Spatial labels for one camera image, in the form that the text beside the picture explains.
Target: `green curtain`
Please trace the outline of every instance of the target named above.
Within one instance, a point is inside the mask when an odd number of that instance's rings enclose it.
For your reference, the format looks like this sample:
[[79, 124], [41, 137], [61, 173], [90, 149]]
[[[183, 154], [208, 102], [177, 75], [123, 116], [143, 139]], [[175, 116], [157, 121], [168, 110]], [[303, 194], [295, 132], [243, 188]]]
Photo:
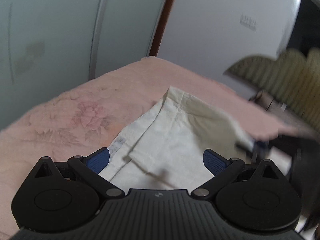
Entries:
[[283, 52], [277, 60], [246, 57], [228, 71], [285, 103], [320, 131], [320, 49], [311, 49], [307, 58], [295, 49]]

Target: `white cloth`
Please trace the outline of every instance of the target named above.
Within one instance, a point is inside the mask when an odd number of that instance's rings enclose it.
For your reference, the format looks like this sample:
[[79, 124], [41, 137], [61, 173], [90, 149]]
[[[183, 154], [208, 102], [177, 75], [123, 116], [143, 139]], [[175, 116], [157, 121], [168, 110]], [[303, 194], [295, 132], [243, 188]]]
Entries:
[[125, 192], [129, 188], [187, 189], [213, 175], [203, 164], [210, 148], [226, 159], [245, 154], [250, 137], [228, 114], [170, 87], [147, 113], [125, 127], [109, 146], [110, 162], [99, 175]]

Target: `screw head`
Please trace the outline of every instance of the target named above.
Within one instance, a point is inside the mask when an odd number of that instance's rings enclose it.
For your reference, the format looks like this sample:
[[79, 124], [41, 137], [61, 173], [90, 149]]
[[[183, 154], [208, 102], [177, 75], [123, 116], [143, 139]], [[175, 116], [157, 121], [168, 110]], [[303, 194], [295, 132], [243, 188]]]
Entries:
[[209, 195], [209, 190], [205, 189], [205, 188], [197, 188], [193, 191], [193, 194], [195, 194], [198, 197], [205, 197], [207, 195]]
[[106, 194], [110, 197], [118, 197], [122, 193], [122, 190], [118, 188], [110, 188], [106, 191]]

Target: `blue gripper pad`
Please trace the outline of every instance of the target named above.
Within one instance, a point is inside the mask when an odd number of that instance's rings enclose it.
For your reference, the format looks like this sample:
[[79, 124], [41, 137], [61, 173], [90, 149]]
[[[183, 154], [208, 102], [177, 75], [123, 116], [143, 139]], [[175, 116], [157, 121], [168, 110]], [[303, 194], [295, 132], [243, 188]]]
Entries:
[[216, 176], [230, 165], [230, 161], [213, 150], [206, 149], [203, 153], [203, 164], [214, 176]]
[[106, 147], [99, 149], [98, 151], [90, 154], [84, 158], [84, 164], [96, 174], [99, 174], [109, 163], [110, 154]]

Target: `pink blanket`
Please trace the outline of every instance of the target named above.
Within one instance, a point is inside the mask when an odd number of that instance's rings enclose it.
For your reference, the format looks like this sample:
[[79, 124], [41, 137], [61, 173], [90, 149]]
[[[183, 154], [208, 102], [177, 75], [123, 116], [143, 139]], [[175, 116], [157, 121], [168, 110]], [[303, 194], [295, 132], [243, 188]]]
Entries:
[[0, 132], [0, 239], [18, 227], [11, 201], [41, 156], [87, 156], [150, 109], [172, 85], [217, 106], [256, 138], [290, 130], [224, 85], [168, 61], [148, 57], [36, 106]]

